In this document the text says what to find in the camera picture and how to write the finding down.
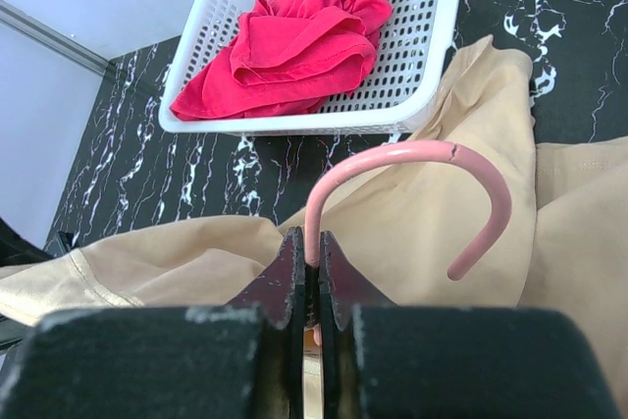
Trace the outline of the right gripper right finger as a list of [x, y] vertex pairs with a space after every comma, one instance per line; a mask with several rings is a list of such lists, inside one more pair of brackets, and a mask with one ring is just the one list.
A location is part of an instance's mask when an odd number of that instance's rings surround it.
[[616, 418], [583, 333], [543, 309], [398, 306], [320, 244], [327, 418]]

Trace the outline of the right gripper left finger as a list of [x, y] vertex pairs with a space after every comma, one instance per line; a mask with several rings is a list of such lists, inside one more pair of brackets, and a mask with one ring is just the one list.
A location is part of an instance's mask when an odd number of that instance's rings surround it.
[[222, 306], [44, 317], [1, 385], [5, 418], [300, 418], [306, 267], [290, 230]]

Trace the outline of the red t shirt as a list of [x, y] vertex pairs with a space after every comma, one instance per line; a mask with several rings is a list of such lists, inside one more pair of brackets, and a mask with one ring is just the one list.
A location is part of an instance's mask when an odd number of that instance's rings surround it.
[[170, 107], [184, 122], [312, 114], [373, 71], [388, 0], [256, 0]]

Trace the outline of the pink wire hanger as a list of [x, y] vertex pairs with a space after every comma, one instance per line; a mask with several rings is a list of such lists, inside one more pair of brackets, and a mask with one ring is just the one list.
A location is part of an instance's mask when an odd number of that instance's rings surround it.
[[461, 281], [501, 237], [512, 197], [501, 172], [459, 143], [404, 141], [358, 153], [311, 190], [305, 261], [320, 266], [321, 231], [358, 270], [406, 305], [455, 304]]

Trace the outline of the beige t shirt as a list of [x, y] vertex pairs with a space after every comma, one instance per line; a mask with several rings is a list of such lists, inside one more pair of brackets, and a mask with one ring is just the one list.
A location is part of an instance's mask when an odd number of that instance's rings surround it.
[[[322, 227], [385, 295], [403, 305], [544, 307], [591, 342], [627, 405], [627, 141], [536, 143], [530, 59], [489, 38], [460, 49], [431, 121], [414, 140], [448, 140], [491, 161], [512, 197], [507, 229], [460, 282], [446, 268], [490, 204], [466, 172], [403, 164], [365, 173], [329, 198]], [[181, 220], [96, 241], [49, 262], [1, 271], [1, 312], [32, 326], [68, 308], [222, 304], [303, 223], [248, 216]]]

